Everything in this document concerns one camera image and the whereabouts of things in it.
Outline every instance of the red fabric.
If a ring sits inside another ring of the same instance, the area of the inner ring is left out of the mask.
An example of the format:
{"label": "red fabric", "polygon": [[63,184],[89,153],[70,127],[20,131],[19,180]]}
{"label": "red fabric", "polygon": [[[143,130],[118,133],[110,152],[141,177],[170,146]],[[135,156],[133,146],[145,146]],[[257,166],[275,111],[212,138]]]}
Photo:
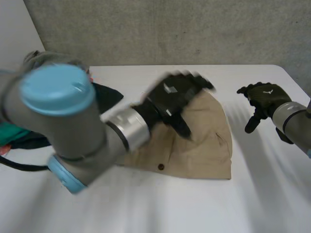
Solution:
{"label": "red fabric", "polygon": [[0,147],[0,156],[5,155],[10,150],[11,150],[11,145],[5,145],[3,147]]}

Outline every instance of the black glove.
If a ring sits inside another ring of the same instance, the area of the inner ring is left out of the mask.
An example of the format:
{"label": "black glove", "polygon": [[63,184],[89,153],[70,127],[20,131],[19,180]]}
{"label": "black glove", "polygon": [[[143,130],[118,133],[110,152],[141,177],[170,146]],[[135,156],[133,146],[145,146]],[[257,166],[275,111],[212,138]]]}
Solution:
{"label": "black glove", "polygon": [[168,74],[148,93],[142,104],[133,108],[144,118],[149,130],[163,121],[181,137],[190,138],[191,131],[181,113],[203,88],[213,89],[214,86],[200,75]]}
{"label": "black glove", "polygon": [[[245,132],[251,133],[259,125],[260,120],[273,116],[275,110],[284,103],[291,102],[291,98],[278,85],[271,83],[257,83],[242,87],[237,91],[248,98],[250,104],[255,107],[254,115],[245,126]],[[292,143],[281,131],[276,129],[282,141]]]}

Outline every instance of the white table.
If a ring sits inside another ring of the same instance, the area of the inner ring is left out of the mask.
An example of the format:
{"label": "white table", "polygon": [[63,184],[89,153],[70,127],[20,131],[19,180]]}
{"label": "white table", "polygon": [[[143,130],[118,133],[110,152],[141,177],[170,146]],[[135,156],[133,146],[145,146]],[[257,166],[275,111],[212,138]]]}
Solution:
{"label": "white table", "polygon": [[[94,80],[119,90],[118,108],[138,101],[165,71],[197,71],[217,88],[233,138],[232,179],[187,180],[113,167],[74,196],[50,172],[0,165],[1,233],[272,233],[310,232],[311,161],[282,142],[270,120],[252,134],[254,109],[236,90],[256,82],[281,85],[294,101],[308,96],[277,66],[92,67]],[[44,164],[52,148],[13,150],[8,158]]]}

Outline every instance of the white wall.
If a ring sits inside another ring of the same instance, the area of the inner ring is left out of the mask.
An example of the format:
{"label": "white wall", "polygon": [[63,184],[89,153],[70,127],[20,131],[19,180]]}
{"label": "white wall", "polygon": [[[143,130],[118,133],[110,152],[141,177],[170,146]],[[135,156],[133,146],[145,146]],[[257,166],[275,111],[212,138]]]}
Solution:
{"label": "white wall", "polygon": [[32,50],[44,47],[23,0],[0,0],[0,69],[17,69]]}

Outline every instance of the button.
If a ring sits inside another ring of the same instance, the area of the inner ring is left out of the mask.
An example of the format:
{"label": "button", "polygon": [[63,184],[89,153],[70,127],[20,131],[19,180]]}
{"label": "button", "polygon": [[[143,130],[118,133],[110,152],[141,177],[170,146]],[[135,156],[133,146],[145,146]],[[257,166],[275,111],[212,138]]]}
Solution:
{"label": "button", "polygon": [[164,165],[163,164],[159,164],[159,166],[157,166],[157,168],[162,171],[162,170],[164,170]]}

